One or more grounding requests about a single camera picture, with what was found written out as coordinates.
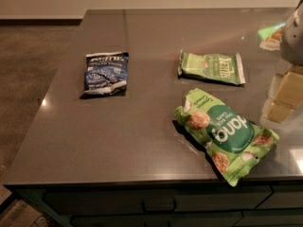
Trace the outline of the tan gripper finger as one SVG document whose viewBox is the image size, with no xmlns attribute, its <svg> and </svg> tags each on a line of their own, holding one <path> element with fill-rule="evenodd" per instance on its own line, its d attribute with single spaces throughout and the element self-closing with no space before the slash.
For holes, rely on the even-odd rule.
<svg viewBox="0 0 303 227">
<path fill-rule="evenodd" d="M 280 127 L 294 112 L 294 108 L 266 99 L 261 111 L 260 123 L 267 127 Z"/>
<path fill-rule="evenodd" d="M 277 104 L 297 108 L 303 102 L 303 67 L 293 65 L 284 74 L 275 74 L 268 95 Z"/>
</svg>

